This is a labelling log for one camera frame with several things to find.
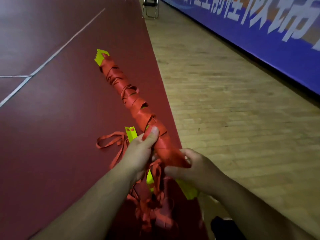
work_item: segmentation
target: wooden floor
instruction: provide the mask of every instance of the wooden floor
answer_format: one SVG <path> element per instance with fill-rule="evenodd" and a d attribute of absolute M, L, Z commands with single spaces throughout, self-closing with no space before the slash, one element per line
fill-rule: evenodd
<path fill-rule="evenodd" d="M 320 238 L 320 109 L 165 3 L 146 25 L 182 146 Z"/>

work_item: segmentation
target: person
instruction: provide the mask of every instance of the person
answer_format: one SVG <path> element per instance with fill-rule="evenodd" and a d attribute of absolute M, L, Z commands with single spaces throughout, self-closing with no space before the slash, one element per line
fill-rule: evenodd
<path fill-rule="evenodd" d="M 130 188 L 143 177 L 159 130 L 152 128 L 144 141 L 142 136 L 131 142 L 114 169 L 32 239 L 104 239 Z M 202 154 L 191 149 L 182 149 L 181 152 L 188 158 L 191 168 L 168 166 L 165 168 L 166 175 L 190 182 L 200 191 L 217 199 L 247 240 L 315 239 L 227 177 Z"/>

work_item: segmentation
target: white court line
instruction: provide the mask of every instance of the white court line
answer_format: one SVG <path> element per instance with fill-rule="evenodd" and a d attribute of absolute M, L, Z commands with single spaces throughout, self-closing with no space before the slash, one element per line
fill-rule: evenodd
<path fill-rule="evenodd" d="M 45 61 L 38 69 L 36 69 L 34 72 L 30 74 L 30 76 L 26 76 L 26 79 L 12 92 L 10 93 L 4 100 L 0 102 L 0 108 L 10 99 L 12 98 L 26 83 L 34 76 L 36 75 L 46 64 L 48 64 L 53 58 L 55 58 L 60 51 L 62 51 L 63 48 L 65 48 L 78 34 L 80 34 L 86 27 L 88 27 L 89 24 L 91 24 L 103 11 L 105 11 L 105 8 L 103 8 L 93 19 L 90 20 L 89 23 L 87 23 L 80 31 L 78 31 L 72 38 L 64 44 L 60 49 L 57 50 L 47 61 Z"/>
<path fill-rule="evenodd" d="M 30 75 L 28 75 L 28 76 L 0 76 L 0 78 L 7 78 L 7 77 L 29 77 Z"/>

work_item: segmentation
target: blue banner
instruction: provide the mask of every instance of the blue banner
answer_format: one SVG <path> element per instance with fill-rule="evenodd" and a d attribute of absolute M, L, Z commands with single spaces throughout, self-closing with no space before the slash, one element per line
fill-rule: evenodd
<path fill-rule="evenodd" d="M 320 94 L 320 0 L 163 0 Z"/>

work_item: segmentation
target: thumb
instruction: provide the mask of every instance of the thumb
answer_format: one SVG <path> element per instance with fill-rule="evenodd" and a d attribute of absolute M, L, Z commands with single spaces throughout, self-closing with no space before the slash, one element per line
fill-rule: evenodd
<path fill-rule="evenodd" d="M 174 179 L 182 179 L 187 181 L 189 178 L 189 171 L 190 169 L 187 168 L 179 168 L 179 167 L 172 167 L 172 166 L 167 166 L 164 169 L 164 172 L 166 175 L 174 178 Z"/>
<path fill-rule="evenodd" d="M 154 127 L 152 127 L 150 134 L 142 142 L 142 144 L 144 145 L 144 147 L 146 149 L 150 149 L 153 146 L 153 144 L 155 144 L 157 142 L 158 137 L 159 137 L 159 129 L 158 129 L 158 127 L 154 126 Z"/>

